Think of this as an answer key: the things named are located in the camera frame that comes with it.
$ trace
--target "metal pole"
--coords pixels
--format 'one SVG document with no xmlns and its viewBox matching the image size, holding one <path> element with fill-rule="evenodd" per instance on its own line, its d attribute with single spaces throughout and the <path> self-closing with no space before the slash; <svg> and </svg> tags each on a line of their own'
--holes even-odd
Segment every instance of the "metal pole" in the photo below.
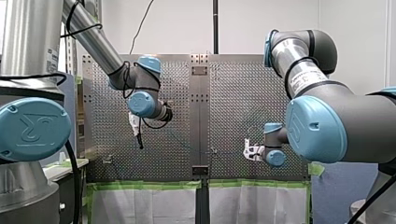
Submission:
<svg viewBox="0 0 396 224">
<path fill-rule="evenodd" d="M 70 11 L 76 0 L 64 0 L 63 22 L 66 24 Z M 71 15 L 70 30 L 76 32 L 96 24 L 92 15 L 78 4 Z M 102 67 L 106 74 L 111 74 L 123 66 L 123 60 L 107 40 L 104 32 L 92 28 L 76 35 L 76 39 Z"/>
<path fill-rule="evenodd" d="M 214 54 L 219 54 L 219 0 L 213 0 L 213 35 Z"/>
<path fill-rule="evenodd" d="M 58 70 L 63 0 L 8 0 L 2 75 Z"/>
</svg>

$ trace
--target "metal bracket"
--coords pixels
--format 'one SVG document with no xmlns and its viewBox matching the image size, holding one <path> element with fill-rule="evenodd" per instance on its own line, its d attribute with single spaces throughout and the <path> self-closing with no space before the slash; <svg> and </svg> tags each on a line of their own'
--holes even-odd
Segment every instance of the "metal bracket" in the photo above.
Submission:
<svg viewBox="0 0 396 224">
<path fill-rule="evenodd" d="M 209 167 L 207 165 L 193 165 L 192 175 L 208 175 Z"/>
<path fill-rule="evenodd" d="M 193 66 L 191 74 L 193 76 L 207 76 L 207 66 Z"/>
</svg>

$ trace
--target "sticker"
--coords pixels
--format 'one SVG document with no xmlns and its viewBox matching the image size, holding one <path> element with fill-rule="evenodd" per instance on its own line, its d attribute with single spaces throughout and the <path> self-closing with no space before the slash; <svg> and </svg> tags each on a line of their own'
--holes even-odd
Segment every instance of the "sticker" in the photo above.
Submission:
<svg viewBox="0 0 396 224">
<path fill-rule="evenodd" d="M 48 49 L 47 51 L 47 72 L 55 73 L 58 71 L 58 51 L 54 49 Z"/>
<path fill-rule="evenodd" d="M 318 68 L 309 68 L 295 75 L 290 82 L 294 94 L 302 91 L 306 87 L 327 80 L 326 76 Z"/>
</svg>

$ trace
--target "black cable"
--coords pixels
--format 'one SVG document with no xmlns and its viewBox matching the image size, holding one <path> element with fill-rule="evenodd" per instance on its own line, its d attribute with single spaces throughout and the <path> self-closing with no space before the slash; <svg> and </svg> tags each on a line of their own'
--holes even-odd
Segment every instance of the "black cable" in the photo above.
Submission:
<svg viewBox="0 0 396 224">
<path fill-rule="evenodd" d="M 358 210 L 358 212 L 348 221 L 347 224 L 354 224 L 358 218 L 367 210 L 367 208 L 375 202 L 388 188 L 390 188 L 396 182 L 396 174 L 393 175 L 387 183 L 385 183 L 369 200 Z"/>
<path fill-rule="evenodd" d="M 76 8 L 77 8 L 77 6 L 78 6 L 78 3 L 79 3 L 79 1 L 76 0 L 75 4 L 72 6 L 72 8 L 70 8 L 69 15 L 67 16 L 67 20 L 66 20 L 66 30 L 67 30 L 68 33 L 71 33 L 70 24 L 71 24 L 71 21 L 72 21 L 72 17 L 73 17 L 74 11 L 76 10 Z"/>
<path fill-rule="evenodd" d="M 293 70 L 294 66 L 296 66 L 297 64 L 302 63 L 302 62 L 311 62 L 311 63 L 314 63 L 316 66 L 318 66 L 318 60 L 313 57 L 309 57 L 309 56 L 303 57 L 303 58 L 293 62 L 289 66 L 289 69 L 286 72 L 286 75 L 283 79 L 284 79 L 284 84 L 285 84 L 286 95 L 288 96 L 288 98 L 290 100 L 291 100 L 291 95 L 290 95 L 290 90 L 289 90 L 289 75 L 290 75 L 291 70 Z"/>
<path fill-rule="evenodd" d="M 80 3 L 79 0 L 76 0 L 75 4 L 72 6 L 72 8 L 70 8 L 70 12 L 69 12 L 69 15 L 67 16 L 67 20 L 66 20 L 66 31 L 67 31 L 68 34 L 61 35 L 61 38 L 65 38 L 65 37 L 69 37 L 69 36 L 72 36 L 73 38 L 75 38 L 74 35 L 77 35 L 79 33 L 87 31 L 87 30 L 89 30 L 91 28 L 99 27 L 100 30 L 103 28 L 103 25 L 101 23 L 96 23 L 96 24 L 94 24 L 92 26 L 89 26 L 89 27 L 86 27 L 84 29 L 81 29 L 81 30 L 78 30 L 78 31 L 75 31 L 75 32 L 71 32 L 71 29 L 70 29 L 71 21 L 72 21 L 74 12 L 76 11 L 76 8 L 77 8 L 79 3 Z"/>
<path fill-rule="evenodd" d="M 70 144 L 69 140 L 67 140 L 65 146 L 66 146 L 67 154 L 69 154 L 70 162 L 72 164 L 72 171 L 73 171 L 74 194 L 75 194 L 73 224 L 78 224 L 79 223 L 79 210 L 81 207 L 81 201 L 80 201 L 81 198 L 79 195 L 79 184 L 80 184 L 81 179 L 79 178 L 77 159 L 76 159 L 72 145 Z"/>
<path fill-rule="evenodd" d="M 136 138 L 137 138 L 137 143 L 139 144 L 139 148 L 143 149 L 145 148 L 143 146 L 143 139 L 142 139 L 142 118 L 139 118 L 139 133 L 137 134 Z"/>
<path fill-rule="evenodd" d="M 128 79 L 130 78 L 130 72 L 131 72 L 131 63 L 128 61 L 125 61 L 124 63 L 126 64 L 127 67 L 122 74 L 122 79 L 124 82 L 124 85 L 122 87 L 122 97 L 124 99 L 128 99 L 134 92 L 134 88 L 128 85 Z"/>
<path fill-rule="evenodd" d="M 44 77 L 61 77 L 62 79 L 56 83 L 56 85 L 62 85 L 66 80 L 67 76 L 63 73 L 53 73 L 53 74 L 46 74 L 46 75 L 31 75 L 29 77 L 16 77 L 16 76 L 1 76 L 1 81 L 12 81 L 12 80 L 25 80 L 25 79 L 32 79 L 32 78 L 44 78 Z"/>
<path fill-rule="evenodd" d="M 94 27 L 99 27 L 99 30 L 102 30 L 103 25 L 102 25 L 101 23 L 96 23 L 96 24 L 94 24 L 94 25 L 92 25 L 92 26 L 86 27 L 86 28 L 81 29 L 81 30 L 79 30 L 79 31 L 75 31 L 75 32 L 69 33 L 69 34 L 67 34 L 67 35 L 61 35 L 61 38 L 65 38 L 65 37 L 69 37 L 69 36 L 73 36 L 73 38 L 74 38 L 74 35 L 77 35 L 77 34 L 79 34 L 79 33 L 82 33 L 82 32 L 84 32 L 84 31 L 87 31 L 87 30 L 89 30 L 89 29 L 91 29 L 91 28 L 94 28 Z"/>
<path fill-rule="evenodd" d="M 139 36 L 139 34 L 140 34 L 140 30 L 142 29 L 143 22 L 145 21 L 147 15 L 148 15 L 148 13 L 149 13 L 149 9 L 150 9 L 150 7 L 151 7 L 151 4 L 152 4 L 153 2 L 154 2 L 154 0 L 151 0 L 151 2 L 149 2 L 149 4 L 148 4 L 148 8 L 146 9 L 145 16 L 143 17 L 142 21 L 140 22 L 139 29 L 137 30 L 137 33 L 136 33 L 136 35 L 134 36 L 134 40 L 133 40 L 133 42 L 132 42 L 132 46 L 131 46 L 131 50 L 129 51 L 129 54 L 132 54 L 132 51 L 134 50 L 134 42 L 136 41 L 136 38 L 137 38 L 137 37 Z"/>
<path fill-rule="evenodd" d="M 85 175 L 87 173 L 87 169 L 84 167 L 81 169 L 81 185 L 79 189 L 79 199 L 80 199 L 80 204 L 81 204 L 81 209 L 79 210 L 79 216 L 82 217 L 82 193 L 84 192 L 84 182 L 85 182 Z"/>
<path fill-rule="evenodd" d="M 158 79 L 157 76 L 155 76 L 154 74 L 152 74 L 152 72 L 151 72 L 147 67 L 142 66 L 142 64 L 140 64 L 140 63 L 134 63 L 134 66 L 139 66 L 140 68 L 142 68 L 143 70 L 145 70 L 145 72 L 147 72 L 149 75 L 151 75 L 152 78 L 154 78 L 154 80 L 157 82 L 157 84 L 158 84 L 158 86 L 159 86 L 158 89 L 161 88 L 161 81 Z"/>
<path fill-rule="evenodd" d="M 161 126 L 159 126 L 159 127 L 153 127 L 153 126 L 148 125 L 148 124 L 146 123 L 145 119 L 142 119 L 142 120 L 143 120 L 143 122 L 146 124 L 146 126 L 148 126 L 150 129 L 161 129 L 161 128 L 165 127 L 166 124 L 169 123 L 169 121 L 166 121 L 163 125 L 161 125 Z"/>
</svg>

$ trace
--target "white wall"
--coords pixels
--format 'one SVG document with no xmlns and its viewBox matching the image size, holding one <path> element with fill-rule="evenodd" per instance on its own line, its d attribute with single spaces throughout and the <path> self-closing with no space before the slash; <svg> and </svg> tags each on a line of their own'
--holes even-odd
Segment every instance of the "white wall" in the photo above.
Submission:
<svg viewBox="0 0 396 224">
<path fill-rule="evenodd" d="M 273 29 L 318 29 L 318 0 L 219 0 L 220 54 L 263 54 Z"/>
<path fill-rule="evenodd" d="M 129 53 L 149 0 L 102 3 L 108 39 L 118 52 Z M 212 18 L 212 0 L 154 1 L 134 53 L 213 52 Z M 219 0 L 219 53 L 262 54 L 275 28 L 318 28 L 318 0 Z"/>
<path fill-rule="evenodd" d="M 389 1 L 389 85 L 396 86 L 396 2 Z"/>
<path fill-rule="evenodd" d="M 211 0 L 154 1 L 136 39 L 134 53 L 190 54 L 212 48 Z M 106 36 L 119 53 L 129 53 L 149 0 L 103 0 Z"/>
<path fill-rule="evenodd" d="M 388 84 L 388 1 L 320 0 L 319 28 L 338 49 L 332 78 L 359 94 L 379 91 Z"/>
</svg>

